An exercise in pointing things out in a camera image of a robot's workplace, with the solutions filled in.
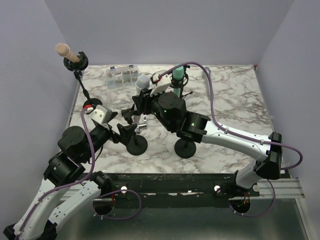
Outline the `black white-mic stand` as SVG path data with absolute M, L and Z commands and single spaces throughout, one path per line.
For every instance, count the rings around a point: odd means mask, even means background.
M 121 111 L 121 116 L 128 123 L 128 125 L 135 124 L 133 121 L 134 106 L 135 104 L 133 104 L 131 108 L 124 109 Z M 147 148 L 148 148 L 147 140 L 143 136 L 137 135 L 135 130 L 135 132 L 133 133 L 130 139 L 130 142 L 126 146 L 126 150 L 133 156 L 140 156 L 146 152 Z

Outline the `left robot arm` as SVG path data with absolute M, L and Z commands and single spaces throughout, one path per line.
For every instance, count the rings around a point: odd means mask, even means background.
M 89 131 L 82 111 L 83 126 L 71 126 L 63 132 L 58 141 L 61 151 L 49 160 L 32 203 L 17 223 L 4 229 L 9 240 L 54 240 L 58 230 L 95 198 L 129 192 L 125 186 L 116 189 L 104 172 L 94 171 L 96 151 L 108 140 L 128 146 L 137 127 L 118 124 L 119 132 L 114 132 L 108 122 L 116 115 L 92 111 L 89 117 L 97 125 Z

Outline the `black mic stand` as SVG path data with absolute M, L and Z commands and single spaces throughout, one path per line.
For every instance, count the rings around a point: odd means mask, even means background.
M 189 159 L 196 153 L 196 144 L 193 141 L 179 139 L 174 145 L 175 153 L 183 159 Z

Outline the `grey metal microphone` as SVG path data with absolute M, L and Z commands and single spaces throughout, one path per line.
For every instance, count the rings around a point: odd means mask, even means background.
M 206 66 L 204 69 L 205 70 L 203 71 L 203 78 L 205 79 L 206 83 L 209 84 L 212 81 L 212 79 L 211 79 L 211 69 L 208 66 Z

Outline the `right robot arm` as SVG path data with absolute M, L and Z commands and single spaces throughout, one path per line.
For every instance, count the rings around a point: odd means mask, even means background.
M 210 117 L 188 111 L 184 99 L 172 91 L 153 95 L 143 89 L 132 97 L 134 115 L 154 115 L 162 126 L 185 142 L 219 145 L 254 159 L 235 172 L 230 191 L 241 196 L 261 179 L 278 180 L 281 175 L 282 135 L 258 135 L 221 125 Z

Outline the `white microphone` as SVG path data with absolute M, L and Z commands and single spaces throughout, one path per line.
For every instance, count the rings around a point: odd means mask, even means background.
M 142 89 L 149 89 L 150 77 L 147 75 L 140 75 L 135 82 L 136 95 L 138 96 Z M 139 125 L 141 115 L 134 115 L 134 123 Z

